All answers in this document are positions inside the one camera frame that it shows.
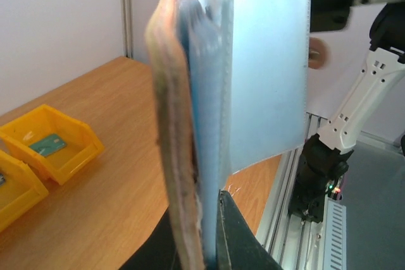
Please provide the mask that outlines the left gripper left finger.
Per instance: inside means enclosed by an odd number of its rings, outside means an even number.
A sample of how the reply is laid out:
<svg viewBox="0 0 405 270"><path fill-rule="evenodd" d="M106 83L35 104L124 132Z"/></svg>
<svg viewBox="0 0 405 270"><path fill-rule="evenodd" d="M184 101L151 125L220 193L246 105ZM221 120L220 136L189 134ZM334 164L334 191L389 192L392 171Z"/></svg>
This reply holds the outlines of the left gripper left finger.
<svg viewBox="0 0 405 270"><path fill-rule="evenodd" d="M169 270L181 269L168 209L149 238L121 266L120 269Z"/></svg>

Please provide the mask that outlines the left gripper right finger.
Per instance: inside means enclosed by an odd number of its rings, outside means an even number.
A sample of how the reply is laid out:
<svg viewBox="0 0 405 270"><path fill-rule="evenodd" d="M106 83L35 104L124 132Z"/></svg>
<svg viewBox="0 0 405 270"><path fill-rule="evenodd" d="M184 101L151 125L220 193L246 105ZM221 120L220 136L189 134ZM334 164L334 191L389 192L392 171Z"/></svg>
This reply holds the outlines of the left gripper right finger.
<svg viewBox="0 0 405 270"><path fill-rule="evenodd" d="M276 270L282 267L257 241L228 191L218 196L216 268Z"/></svg>

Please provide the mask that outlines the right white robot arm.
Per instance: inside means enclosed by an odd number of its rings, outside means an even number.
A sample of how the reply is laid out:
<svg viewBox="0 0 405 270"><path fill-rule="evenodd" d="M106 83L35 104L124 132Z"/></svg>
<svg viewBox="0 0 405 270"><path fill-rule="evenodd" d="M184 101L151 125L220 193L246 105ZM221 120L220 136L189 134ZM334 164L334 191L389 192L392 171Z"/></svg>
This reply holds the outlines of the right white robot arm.
<svg viewBox="0 0 405 270"><path fill-rule="evenodd" d="M323 221L325 196L349 166L363 125L404 77L404 0L311 0L311 31L342 30L355 6L382 3L369 32L364 66L338 110L307 139L300 155L289 213Z"/></svg>

